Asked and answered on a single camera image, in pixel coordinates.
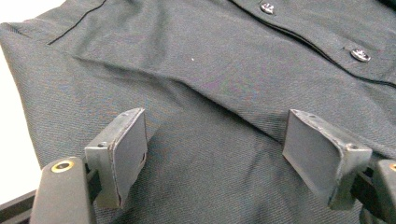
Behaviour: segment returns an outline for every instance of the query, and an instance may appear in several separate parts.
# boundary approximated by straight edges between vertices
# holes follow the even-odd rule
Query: seam
[[[69,29],[67,29],[66,31],[64,31],[63,33],[61,33],[61,34],[58,35],[57,37],[55,37],[53,40],[51,40],[49,43],[47,43],[47,45],[51,45],[51,44],[55,43],[57,40],[59,40],[59,39],[61,39],[62,37],[64,37],[67,33],[69,33],[69,31],[71,31],[71,30],[73,30],[74,28],[76,28],[76,27],[78,26],[78,24],[79,24],[80,22],[82,22],[82,20],[84,20],[84,18],[85,18],[90,12],[93,12],[93,11],[95,11],[96,9],[98,9],[99,7],[101,7],[102,5],[104,5],[105,2],[106,2],[106,0],[103,0],[103,2],[102,2],[99,6],[94,7],[94,8],[92,8],[92,9],[88,10],[87,12],[85,12],[85,13],[81,16],[81,18],[79,18],[79,20],[78,20],[74,25],[72,25]]]

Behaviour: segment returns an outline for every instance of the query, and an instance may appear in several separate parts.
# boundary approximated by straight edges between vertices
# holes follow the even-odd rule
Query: snap button
[[[363,62],[363,63],[368,63],[371,59],[370,56],[368,56],[366,54],[366,52],[364,52],[361,49],[353,49],[352,51],[350,51],[350,54],[358,61]]]
[[[269,3],[263,3],[263,4],[260,6],[260,9],[261,9],[263,12],[267,13],[267,14],[270,14],[270,15],[274,14],[274,6],[271,5],[271,4],[269,4]]]

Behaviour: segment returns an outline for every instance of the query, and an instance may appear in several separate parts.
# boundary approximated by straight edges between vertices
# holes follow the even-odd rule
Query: dark gray cloth
[[[42,166],[147,110],[148,159],[115,223],[358,223],[282,157],[288,110],[396,159],[396,13],[385,1],[67,0],[0,42]],[[350,55],[363,49],[361,63]]]

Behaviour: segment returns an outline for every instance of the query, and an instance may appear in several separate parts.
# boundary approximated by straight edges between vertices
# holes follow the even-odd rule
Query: white surface
[[[58,7],[64,0],[1,0],[0,22],[24,21]],[[33,189],[40,169],[27,131],[21,99],[0,50],[0,204]]]

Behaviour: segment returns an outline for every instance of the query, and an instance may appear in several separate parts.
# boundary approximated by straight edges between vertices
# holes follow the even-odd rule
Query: black fabric
[[[67,0],[2,24],[40,164],[81,156],[120,112],[145,107],[146,166],[126,208],[97,209],[99,222],[359,223],[360,205],[321,204],[281,145],[294,108],[396,159],[395,12],[276,0],[268,15],[260,3]]]

